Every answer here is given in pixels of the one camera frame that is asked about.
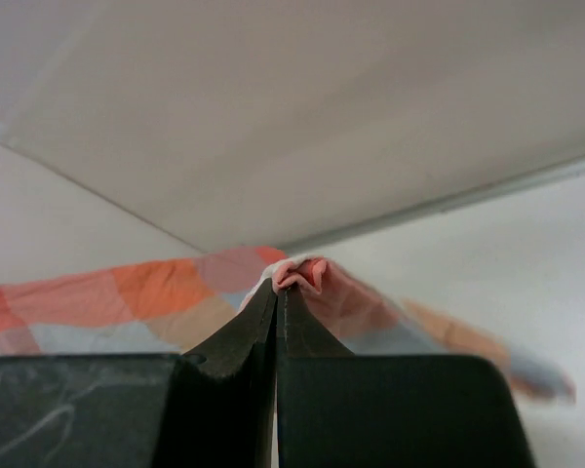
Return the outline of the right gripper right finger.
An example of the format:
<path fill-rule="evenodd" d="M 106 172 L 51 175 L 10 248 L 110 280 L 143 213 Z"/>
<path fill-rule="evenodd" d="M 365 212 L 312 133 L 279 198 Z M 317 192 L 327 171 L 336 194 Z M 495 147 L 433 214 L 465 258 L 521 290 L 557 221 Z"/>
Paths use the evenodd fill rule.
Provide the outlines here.
<path fill-rule="evenodd" d="M 281 467 L 328 467 L 337 458 L 333 378 L 352 357 L 309 311 L 300 288 L 277 294 L 277 449 Z"/>

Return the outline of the orange blue checkered cloth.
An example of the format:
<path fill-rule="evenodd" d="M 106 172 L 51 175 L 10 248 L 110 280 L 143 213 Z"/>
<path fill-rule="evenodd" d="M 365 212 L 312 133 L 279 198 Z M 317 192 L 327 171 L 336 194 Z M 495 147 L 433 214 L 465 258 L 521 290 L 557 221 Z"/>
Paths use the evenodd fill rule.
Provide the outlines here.
<path fill-rule="evenodd" d="M 477 355 L 534 400 L 576 397 L 561 370 L 500 338 L 413 300 L 391 300 L 332 259 L 270 247 L 0 285 L 0 355 L 186 352 L 260 286 L 299 287 L 315 317 L 357 354 Z"/>

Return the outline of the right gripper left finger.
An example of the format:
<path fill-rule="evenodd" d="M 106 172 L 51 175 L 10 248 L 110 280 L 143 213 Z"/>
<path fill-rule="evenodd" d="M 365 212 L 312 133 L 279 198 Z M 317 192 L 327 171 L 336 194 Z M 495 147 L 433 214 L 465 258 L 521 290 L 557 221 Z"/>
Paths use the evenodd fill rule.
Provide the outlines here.
<path fill-rule="evenodd" d="M 179 358 L 153 466 L 270 466 L 276 305 L 263 281 L 234 319 Z"/>

